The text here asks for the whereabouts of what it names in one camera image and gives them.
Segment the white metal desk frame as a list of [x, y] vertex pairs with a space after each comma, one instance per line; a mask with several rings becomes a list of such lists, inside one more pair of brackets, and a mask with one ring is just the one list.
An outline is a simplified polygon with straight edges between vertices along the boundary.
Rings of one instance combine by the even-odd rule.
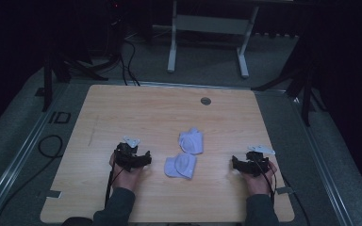
[[170, 53], [168, 58], [167, 72], [173, 73], [175, 71], [176, 54], [177, 54], [177, 39], [176, 39], [177, 32], [194, 31], [194, 32], [204, 32], [204, 33], [241, 35], [243, 37], [243, 42], [241, 46], [239, 46], [236, 49], [237, 60], [239, 63], [239, 70], [241, 77], [248, 78], [250, 74], [245, 58], [245, 52], [249, 39], [252, 35], [258, 11], [259, 11], [259, 6], [254, 6], [252, 9], [251, 16], [248, 20], [186, 15], [186, 14], [179, 14], [177, 12], [177, 0], [173, 0], [172, 32], [171, 32], [172, 38], [171, 38]]

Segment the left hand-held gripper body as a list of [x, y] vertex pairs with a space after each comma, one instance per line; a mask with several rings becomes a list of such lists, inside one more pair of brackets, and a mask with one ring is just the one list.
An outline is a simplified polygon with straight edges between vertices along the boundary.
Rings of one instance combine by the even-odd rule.
[[115, 163], [128, 172], [140, 168], [141, 158], [137, 156], [139, 144], [138, 138], [124, 136], [123, 142], [120, 142], [115, 149]]

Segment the aluminium floor rail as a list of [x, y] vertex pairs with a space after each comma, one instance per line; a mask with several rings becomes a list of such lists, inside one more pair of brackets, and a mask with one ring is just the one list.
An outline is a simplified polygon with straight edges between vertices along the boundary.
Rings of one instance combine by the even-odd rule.
[[58, 100], [61, 98], [63, 92], [68, 88], [67, 84], [58, 84], [53, 94], [51, 104], [41, 113], [38, 120], [33, 125], [32, 129], [28, 133], [26, 139], [23, 141], [22, 146], [18, 153], [14, 156], [4, 173], [0, 178], [0, 210], [2, 209], [4, 202], [7, 199], [7, 195], [17, 179], [20, 171], [22, 170], [27, 158], [29, 157], [32, 149], [36, 145], [41, 133], [47, 124], [49, 118], [54, 112]]
[[336, 213], [337, 220], [340, 226], [354, 226], [352, 218], [348, 213], [346, 205], [342, 200], [340, 193], [337, 189], [334, 179], [330, 173], [330, 170], [326, 166], [325, 160], [321, 154], [320, 147], [310, 126], [307, 126], [302, 119], [301, 111], [303, 110], [304, 102], [298, 97], [290, 97], [289, 102], [291, 103], [294, 114], [299, 118], [300, 126], [303, 128], [304, 136], [307, 139], [310, 153], [312, 155], [314, 165], [318, 171], [318, 174], [323, 183], [324, 189], [330, 200], [330, 203]]

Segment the white sock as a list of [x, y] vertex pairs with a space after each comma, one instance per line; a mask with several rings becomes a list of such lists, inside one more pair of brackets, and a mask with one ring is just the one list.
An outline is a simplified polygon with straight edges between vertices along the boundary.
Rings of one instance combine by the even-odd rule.
[[164, 165], [164, 173], [169, 177], [191, 180], [194, 174], [197, 158], [189, 153], [180, 153], [168, 157]]
[[181, 132], [178, 143], [184, 153], [200, 154], [204, 151], [203, 134], [195, 127]]

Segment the person's left hand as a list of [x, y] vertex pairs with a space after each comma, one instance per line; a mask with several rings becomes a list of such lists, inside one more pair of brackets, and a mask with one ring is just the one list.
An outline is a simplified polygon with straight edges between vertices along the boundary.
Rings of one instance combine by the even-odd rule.
[[115, 163], [115, 154], [110, 157], [109, 164], [112, 167], [112, 179], [110, 185], [113, 189], [122, 187], [130, 191], [135, 191], [143, 168], [126, 171]]

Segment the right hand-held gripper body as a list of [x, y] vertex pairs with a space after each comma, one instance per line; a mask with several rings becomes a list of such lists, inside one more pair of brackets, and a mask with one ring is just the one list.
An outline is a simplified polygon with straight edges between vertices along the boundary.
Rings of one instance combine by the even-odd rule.
[[256, 145], [249, 146], [246, 153], [247, 170], [248, 174], [252, 174], [254, 177], [262, 173], [266, 173], [270, 169], [269, 158], [264, 154], [275, 155], [275, 150], [265, 146]]

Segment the black metal stand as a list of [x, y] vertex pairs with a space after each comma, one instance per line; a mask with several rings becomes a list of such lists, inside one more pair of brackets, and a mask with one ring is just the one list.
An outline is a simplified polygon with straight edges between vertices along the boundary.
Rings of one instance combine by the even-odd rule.
[[118, 57], [111, 56], [103, 64], [87, 67], [66, 55], [55, 42], [48, 41], [44, 50], [44, 67], [43, 67], [43, 108], [46, 112], [53, 103], [53, 78], [54, 74], [59, 82], [68, 83], [71, 80], [69, 73], [70, 68], [74, 68], [83, 75], [98, 81], [107, 81], [107, 78], [99, 75], [97, 72], [113, 66], [119, 60]]
[[288, 97], [293, 98], [297, 98], [300, 93], [303, 94], [301, 117], [304, 124], [309, 126], [309, 109], [316, 70], [317, 65], [307, 42], [307, 36], [302, 35], [297, 40], [280, 75], [264, 85], [252, 88], [252, 90], [265, 91], [291, 79], [286, 94]]

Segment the person's dark clothing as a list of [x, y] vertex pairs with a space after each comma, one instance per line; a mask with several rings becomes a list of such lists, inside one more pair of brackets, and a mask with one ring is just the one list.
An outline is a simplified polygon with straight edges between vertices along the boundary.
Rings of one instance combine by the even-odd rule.
[[93, 220], [90, 218], [71, 217], [67, 218], [61, 226], [91, 226], [92, 224]]

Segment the person's right hand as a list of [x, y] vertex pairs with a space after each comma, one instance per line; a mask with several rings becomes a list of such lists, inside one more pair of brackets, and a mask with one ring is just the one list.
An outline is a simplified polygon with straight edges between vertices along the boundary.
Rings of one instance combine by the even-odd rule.
[[270, 169], [264, 175], [257, 177], [254, 177], [251, 174], [242, 173], [250, 196], [271, 194], [272, 176], [277, 172], [277, 168], [272, 162], [269, 162], [269, 166]]

